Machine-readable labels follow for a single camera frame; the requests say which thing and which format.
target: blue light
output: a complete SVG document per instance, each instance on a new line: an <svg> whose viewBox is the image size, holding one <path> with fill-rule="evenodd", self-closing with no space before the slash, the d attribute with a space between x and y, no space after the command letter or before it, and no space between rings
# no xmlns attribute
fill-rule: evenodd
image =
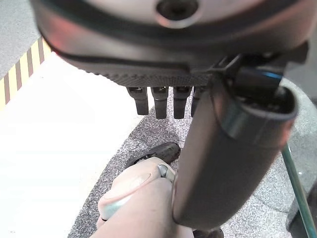
<svg viewBox="0 0 317 238"><path fill-rule="evenodd" d="M271 77L271 78L276 78L281 80L282 79L282 75L280 74L276 74L276 73L271 73L271 72L262 72L263 75L267 76L267 77Z"/></svg>

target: gray carpet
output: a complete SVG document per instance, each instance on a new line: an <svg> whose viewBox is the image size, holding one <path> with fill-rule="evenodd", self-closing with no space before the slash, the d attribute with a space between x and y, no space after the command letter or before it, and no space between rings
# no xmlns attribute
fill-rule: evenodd
<svg viewBox="0 0 317 238"><path fill-rule="evenodd" d="M294 84L285 82L299 96L300 115L294 127L290 147L301 180L309 188L316 178L317 171L317 111L314 105ZM125 140L116 155L111 159L98 182L89 194L80 211L69 238L88 238L96 230L99 198L109 190L113 179L123 170L129 158L138 157L150 148L172 141L183 146L191 122L187 103L185 119L175 120L172 116L172 97L168 101L168 116L156 120L152 109ZM254 195L244 207L222 228L226 238L288 238L285 229L287 212L294 199L289 178L279 156Z"/></svg>
<svg viewBox="0 0 317 238"><path fill-rule="evenodd" d="M29 0L0 0L0 80L39 38Z"/></svg>

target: metal pole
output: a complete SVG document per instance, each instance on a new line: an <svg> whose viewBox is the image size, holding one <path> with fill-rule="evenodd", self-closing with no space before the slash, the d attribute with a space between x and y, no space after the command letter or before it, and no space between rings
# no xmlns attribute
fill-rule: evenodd
<svg viewBox="0 0 317 238"><path fill-rule="evenodd" d="M284 163L288 172L288 176L293 186L293 190L298 202L299 211L302 216L302 220L306 229L307 236L308 238L317 238L317 231L316 231L316 227L312 218L312 214L309 210L304 189L298 178L297 171L296 171L294 162L292 160L292 156L291 156L291 152L288 147L288 144L286 144L284 149L282 150L282 156L283 156Z"/></svg>

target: hazard tape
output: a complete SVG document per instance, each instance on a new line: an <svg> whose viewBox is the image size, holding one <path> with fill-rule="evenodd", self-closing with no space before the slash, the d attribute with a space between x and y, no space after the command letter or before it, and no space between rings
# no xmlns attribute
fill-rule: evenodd
<svg viewBox="0 0 317 238"><path fill-rule="evenodd" d="M27 82L44 60L51 55L51 48L40 37L20 60L0 79L0 111Z"/></svg>

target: speckled carpet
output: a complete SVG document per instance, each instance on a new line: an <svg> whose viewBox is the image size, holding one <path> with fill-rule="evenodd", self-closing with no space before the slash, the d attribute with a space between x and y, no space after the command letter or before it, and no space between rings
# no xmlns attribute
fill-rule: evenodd
<svg viewBox="0 0 317 238"><path fill-rule="evenodd" d="M297 86L287 80L283 83L292 88L299 98L300 113L289 145L300 179L304 187L309 189L316 179L317 171L317 110ZM108 163L83 205L69 238L88 238L96 230L98 200L110 188L113 179L123 170L129 158L140 156L150 148L168 141L177 142L181 147L184 145L191 123L191 102L187 102L185 119L175 120L171 94L170 91L167 119L156 120L152 109ZM279 155L243 208L222 226L225 237L290 238L285 221L293 199L291 183Z"/></svg>

